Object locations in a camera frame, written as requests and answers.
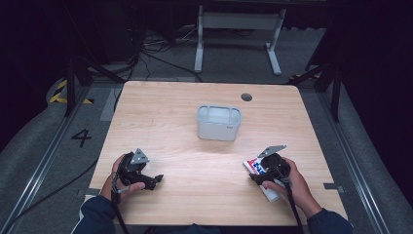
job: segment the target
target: person's right hand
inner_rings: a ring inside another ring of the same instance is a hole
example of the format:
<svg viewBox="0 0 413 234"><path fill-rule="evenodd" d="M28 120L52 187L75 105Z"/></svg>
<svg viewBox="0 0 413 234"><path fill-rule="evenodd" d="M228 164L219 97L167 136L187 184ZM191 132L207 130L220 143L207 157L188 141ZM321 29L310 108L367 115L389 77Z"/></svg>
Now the person's right hand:
<svg viewBox="0 0 413 234"><path fill-rule="evenodd" d="M285 162L291 168L289 173L289 183L292 190L292 197L294 198L295 205L299 207L307 218L317 214L321 211L321 206L314 199L313 195L310 192L309 186L303 176L298 172L297 166L292 160L283 158ZM262 185L265 188L270 188L276 192L281 193L284 197L287 197L287 191L282 186L274 183L273 181L264 181Z"/></svg>

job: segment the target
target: sleeve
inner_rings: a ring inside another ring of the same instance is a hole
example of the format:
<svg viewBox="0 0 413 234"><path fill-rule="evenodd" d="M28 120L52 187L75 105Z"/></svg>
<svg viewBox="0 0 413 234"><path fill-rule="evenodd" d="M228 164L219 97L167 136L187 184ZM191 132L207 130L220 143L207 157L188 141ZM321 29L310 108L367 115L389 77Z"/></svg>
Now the sleeve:
<svg viewBox="0 0 413 234"><path fill-rule="evenodd" d="M96 196L86 201L79 212L79 222L73 229L78 233L116 233L113 219L115 212L109 200Z"/></svg>
<svg viewBox="0 0 413 234"><path fill-rule="evenodd" d="M308 220L312 234L349 234L353 233L353 226L345 218L335 212L322 209Z"/></svg>

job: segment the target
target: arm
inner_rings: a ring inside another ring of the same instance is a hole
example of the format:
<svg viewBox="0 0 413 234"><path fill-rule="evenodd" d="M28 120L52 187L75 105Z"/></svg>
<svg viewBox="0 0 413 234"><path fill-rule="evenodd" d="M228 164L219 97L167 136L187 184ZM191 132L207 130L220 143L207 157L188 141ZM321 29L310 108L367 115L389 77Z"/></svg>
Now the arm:
<svg viewBox="0 0 413 234"><path fill-rule="evenodd" d="M339 214L323 209L310 192L309 186L303 176L298 172L295 163L283 158L291 168L289 180L291 184L292 197L295 205L300 208L307 217L311 233L334 233L347 234L353 232L352 225ZM272 181L264 181L265 188L273 189L287 196L285 188Z"/></svg>
<svg viewBox="0 0 413 234"><path fill-rule="evenodd" d="M112 172L116 173L123 157L122 155L113 164ZM100 195L86 201L80 209L79 222L76 224L72 233L115 233L115 225L113 218L115 212L112 208L112 175L110 175L103 184ZM118 187L125 187L118 179ZM132 193L139 191L145 187L142 182L134 183L130 189L121 194L121 201L130 196Z"/></svg>

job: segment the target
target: gray floor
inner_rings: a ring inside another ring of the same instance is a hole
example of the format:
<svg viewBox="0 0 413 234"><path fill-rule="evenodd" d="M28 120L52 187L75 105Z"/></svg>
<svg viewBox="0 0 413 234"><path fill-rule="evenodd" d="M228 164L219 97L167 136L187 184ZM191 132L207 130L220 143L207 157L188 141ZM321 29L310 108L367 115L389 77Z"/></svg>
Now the gray floor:
<svg viewBox="0 0 413 234"><path fill-rule="evenodd" d="M209 33L200 77L204 82L285 84L291 75L305 72L304 67L323 32L313 29L282 31L276 47L282 68L280 77L273 75L263 47L271 38L271 33L255 31L246 37L230 31ZM191 70L194 66L195 48L196 44L188 41L153 56ZM136 66L131 77L132 80L198 82L191 72L146 55L141 55L141 58L142 61ZM54 153L48 155L50 166L47 173L37 180L36 186L31 187L34 190L33 195L24 203L24 208L79 175L99 156L110 126L114 99L122 85L115 85L105 78L95 80L89 89L77 87L77 90L84 91L86 98L94 99L93 104L80 104L73 116L63 118L65 104L50 103L49 107L29 122L1 153L2 226L15 205L19 203L20 195L26 184L30 184L37 166L42 160L45 161L43 157L50 151L48 147L54 139L60 138L61 141L55 145ZM46 100L50 99L57 83L51 87ZM413 233L412 208L387 173L345 89L342 89L340 99L340 123L335 124L331 122L328 111L325 111L325 99L329 99L330 91L326 94L317 94L312 89L313 83L314 81L309 80L300 84L300 93L334 181L337 186L343 188L340 197L349 221L355 227L354 233ZM57 135L61 124L66 126L66 131ZM88 136L92 138L80 147L81 140L72 139L72 136L84 129L89 131ZM349 151L343 148L343 140L337 136L337 129L345 137L350 153L354 156L376 204L366 204L365 199L360 198L362 193L352 176L352 167L347 159ZM83 194L89 186L92 174L93 170L18 219L13 229L14 233L69 233L77 222ZM374 205L377 206L387 230L377 229L377 221L367 209ZM144 228L131 227L131 233L142 233Z"/></svg>

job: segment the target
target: person's left hand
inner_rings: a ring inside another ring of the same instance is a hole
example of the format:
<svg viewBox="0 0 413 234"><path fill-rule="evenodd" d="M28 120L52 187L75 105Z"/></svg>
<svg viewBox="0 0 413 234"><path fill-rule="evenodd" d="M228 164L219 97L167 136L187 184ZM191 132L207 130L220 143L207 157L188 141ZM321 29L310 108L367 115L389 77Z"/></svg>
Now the person's left hand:
<svg viewBox="0 0 413 234"><path fill-rule="evenodd" d="M112 191L112 180L113 180L113 176L115 175L116 172L118 172L118 168L119 165L122 162L122 159L125 157L125 154L122 155L121 157L119 157L115 163L113 163L113 167L112 167L112 174L107 178L107 180L104 182L102 190L100 191L100 196L103 196L105 198L107 198L109 201L112 201L112 195L111 195L111 191ZM118 179L117 181L117 187L118 188L124 188L126 187L120 179ZM128 191L125 191L123 193L121 193L121 202L127 198L128 196L130 196L132 193L135 193L136 191L140 191L143 188L145 188L145 183L143 182L138 182L138 183L133 183L131 184L130 188Z"/></svg>

